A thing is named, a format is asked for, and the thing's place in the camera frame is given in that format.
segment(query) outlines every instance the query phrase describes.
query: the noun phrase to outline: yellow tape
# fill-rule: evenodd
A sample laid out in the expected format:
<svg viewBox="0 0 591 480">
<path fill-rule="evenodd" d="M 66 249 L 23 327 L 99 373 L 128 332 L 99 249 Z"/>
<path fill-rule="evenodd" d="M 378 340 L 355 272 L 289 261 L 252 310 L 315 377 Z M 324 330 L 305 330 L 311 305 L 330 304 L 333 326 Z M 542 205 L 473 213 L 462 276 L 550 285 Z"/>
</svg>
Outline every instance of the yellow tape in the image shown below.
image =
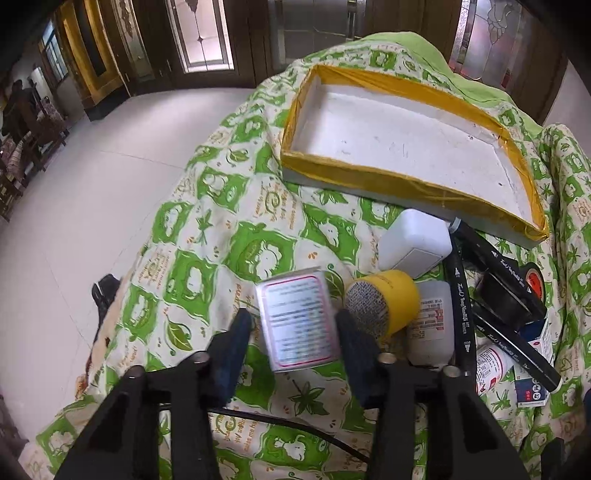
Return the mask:
<svg viewBox="0 0 591 480">
<path fill-rule="evenodd" d="M 379 168 L 351 165 L 333 158 L 305 154 L 291 150 L 293 136 L 300 111 L 315 77 L 330 85 L 362 87 L 377 93 L 397 95 L 461 116 L 480 125 L 499 137 L 499 145 L 519 174 L 531 208 L 535 227 L 511 212 L 476 196 L 458 190 L 429 183 L 415 177 L 381 170 Z M 550 231 L 540 204 L 540 198 L 530 175 L 527 163 L 509 132 L 493 117 L 454 95 L 391 75 L 315 65 L 304 80 L 298 95 L 291 104 L 281 145 L 281 163 L 308 178 L 401 199 L 436 203 L 441 207 L 472 216 L 488 218 L 508 225 L 534 242 L 548 238 Z"/>
</svg>

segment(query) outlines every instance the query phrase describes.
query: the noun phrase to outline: window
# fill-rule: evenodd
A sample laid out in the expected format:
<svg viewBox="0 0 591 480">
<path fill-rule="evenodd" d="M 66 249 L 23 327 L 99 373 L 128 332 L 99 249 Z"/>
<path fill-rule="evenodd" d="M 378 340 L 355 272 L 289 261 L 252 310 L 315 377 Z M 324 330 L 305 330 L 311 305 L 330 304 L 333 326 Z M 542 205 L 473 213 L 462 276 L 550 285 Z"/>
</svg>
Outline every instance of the window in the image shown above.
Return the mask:
<svg viewBox="0 0 591 480">
<path fill-rule="evenodd" d="M 68 73 L 64 57 L 61 56 L 60 46 L 57 43 L 56 29 L 53 27 L 53 22 L 50 21 L 45 27 L 43 36 L 41 38 L 43 45 L 43 55 L 45 55 L 51 72 L 56 78 L 56 83 L 61 82 Z"/>
</svg>

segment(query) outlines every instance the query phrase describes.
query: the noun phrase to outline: door handle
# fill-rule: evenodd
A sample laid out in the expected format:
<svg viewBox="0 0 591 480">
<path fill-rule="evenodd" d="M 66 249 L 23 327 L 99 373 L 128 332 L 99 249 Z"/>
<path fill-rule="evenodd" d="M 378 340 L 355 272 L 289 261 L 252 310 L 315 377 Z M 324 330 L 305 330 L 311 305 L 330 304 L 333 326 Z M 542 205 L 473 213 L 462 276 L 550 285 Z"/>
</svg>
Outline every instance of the door handle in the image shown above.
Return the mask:
<svg viewBox="0 0 591 480">
<path fill-rule="evenodd" d="M 355 39 L 355 20 L 357 17 L 357 0 L 347 0 L 347 41 Z"/>
</svg>

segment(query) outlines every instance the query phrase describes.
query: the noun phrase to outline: green sheet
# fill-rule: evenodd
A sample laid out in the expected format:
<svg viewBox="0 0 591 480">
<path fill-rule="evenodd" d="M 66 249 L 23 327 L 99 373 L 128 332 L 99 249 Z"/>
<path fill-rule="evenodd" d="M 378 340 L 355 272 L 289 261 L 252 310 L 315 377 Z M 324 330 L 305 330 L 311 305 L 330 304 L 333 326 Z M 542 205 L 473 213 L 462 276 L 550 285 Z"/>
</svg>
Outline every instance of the green sheet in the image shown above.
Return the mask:
<svg viewBox="0 0 591 480">
<path fill-rule="evenodd" d="M 542 129 L 500 90 L 453 74 L 437 50 L 410 33 L 377 34 L 295 61 L 265 80 L 225 118 L 160 207 L 134 265 L 117 334 L 84 397 L 60 411 L 29 444 L 21 463 L 34 479 L 52 478 L 70 445 L 118 378 L 133 364 L 176 365 L 227 328 L 239 307 L 256 318 L 230 408 L 309 423 L 368 453 L 376 412 L 352 398 L 340 362 L 274 375 L 260 330 L 254 283 L 319 266 L 335 306 L 351 279 L 377 270 L 376 245 L 402 211 L 369 199 L 283 183 L 279 151 L 291 101 L 315 63 L 403 76 L 452 92 L 507 127 L 530 162 L 550 238 L 528 251 L 488 239 L 520 263 L 535 261 L 546 304 L 560 391 L 543 408 L 518 408 L 514 373 L 482 400 L 520 449 L 531 476 L 554 436 L 572 440 L 584 426 L 582 395 L 591 374 L 591 164 L 562 125 Z M 428 274 L 441 278 L 440 268 Z M 469 274 L 469 284 L 476 281 Z M 477 338 L 479 344 L 486 339 Z M 161 477 L 170 479 L 170 422 L 161 418 Z M 224 479 L 355 480 L 365 465 L 318 438 L 253 421 L 212 416 Z M 426 417 L 417 407 L 415 478 L 426 467 Z"/>
</svg>

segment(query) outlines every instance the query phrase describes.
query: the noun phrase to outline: yellow container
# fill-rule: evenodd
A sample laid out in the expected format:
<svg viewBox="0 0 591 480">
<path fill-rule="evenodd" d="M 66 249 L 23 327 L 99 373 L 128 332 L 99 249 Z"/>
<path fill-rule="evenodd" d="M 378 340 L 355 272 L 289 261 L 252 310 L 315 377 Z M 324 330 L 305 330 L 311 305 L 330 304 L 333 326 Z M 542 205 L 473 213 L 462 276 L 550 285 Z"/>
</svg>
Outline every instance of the yellow container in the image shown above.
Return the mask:
<svg viewBox="0 0 591 480">
<path fill-rule="evenodd" d="M 417 317 L 421 297 L 405 272 L 387 270 L 351 283 L 345 307 L 363 330 L 387 339 Z"/>
</svg>

